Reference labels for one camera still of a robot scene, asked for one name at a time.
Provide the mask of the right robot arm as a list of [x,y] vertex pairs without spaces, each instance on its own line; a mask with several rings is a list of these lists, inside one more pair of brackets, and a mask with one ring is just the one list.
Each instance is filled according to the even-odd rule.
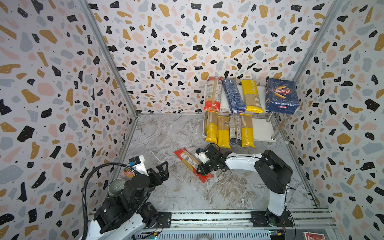
[[197,173],[206,176],[212,171],[244,170],[258,173],[269,190],[269,204],[266,211],[251,212],[251,222],[257,227],[292,227],[293,217],[286,206],[287,190],[291,187],[293,170],[271,150],[261,154],[242,155],[233,152],[222,153],[218,147],[209,144],[197,149],[195,156],[201,161]]

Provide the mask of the blue Barilla pasta box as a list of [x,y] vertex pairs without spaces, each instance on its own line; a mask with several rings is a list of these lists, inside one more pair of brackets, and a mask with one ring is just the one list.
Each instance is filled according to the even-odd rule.
[[300,105],[293,81],[270,78],[265,90],[267,111],[293,115]]

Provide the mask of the yellow pasta bag with barcode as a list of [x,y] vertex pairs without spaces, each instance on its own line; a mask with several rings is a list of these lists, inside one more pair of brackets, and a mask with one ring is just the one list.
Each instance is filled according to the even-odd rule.
[[242,147],[254,148],[253,120],[251,115],[241,114]]

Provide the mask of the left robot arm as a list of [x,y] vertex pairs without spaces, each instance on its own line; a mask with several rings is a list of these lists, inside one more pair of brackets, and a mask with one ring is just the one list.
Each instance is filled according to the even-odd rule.
[[[124,182],[123,187],[106,198],[89,221],[87,190],[93,174],[110,166],[120,166],[130,170],[134,176]],[[164,161],[156,170],[147,169],[142,156],[134,157],[128,165],[106,163],[93,168],[85,178],[82,190],[82,211],[84,229],[83,240],[127,240],[145,228],[164,228],[165,222],[159,218],[158,210],[149,202],[151,193],[169,179],[169,163]]]

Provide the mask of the yellow Pastatime spaghetti bag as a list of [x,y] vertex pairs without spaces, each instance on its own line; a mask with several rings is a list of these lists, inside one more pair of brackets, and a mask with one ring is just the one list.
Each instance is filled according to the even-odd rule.
[[263,109],[259,97],[257,83],[254,80],[241,80],[246,111],[262,114]]

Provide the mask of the red clear spaghetti bag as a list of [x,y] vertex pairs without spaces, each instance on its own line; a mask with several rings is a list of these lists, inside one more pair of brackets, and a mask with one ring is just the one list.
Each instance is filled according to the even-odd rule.
[[205,94],[205,111],[219,112],[221,109],[222,78],[211,77],[208,80],[207,92]]

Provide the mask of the blue spaghetti box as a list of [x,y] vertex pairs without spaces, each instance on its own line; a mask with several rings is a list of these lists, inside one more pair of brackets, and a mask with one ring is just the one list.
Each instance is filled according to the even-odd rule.
[[235,79],[223,79],[223,101],[221,110],[231,114],[245,113],[246,105],[241,97]]

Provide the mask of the small red pasta bag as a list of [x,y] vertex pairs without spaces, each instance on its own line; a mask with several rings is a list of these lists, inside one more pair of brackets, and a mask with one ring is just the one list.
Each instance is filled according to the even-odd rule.
[[178,158],[194,173],[194,175],[201,180],[203,183],[206,183],[207,180],[213,179],[214,176],[212,174],[208,174],[206,176],[203,176],[201,174],[197,173],[197,168],[200,164],[200,162],[192,156],[186,148],[179,149],[174,152],[175,155],[178,156]]

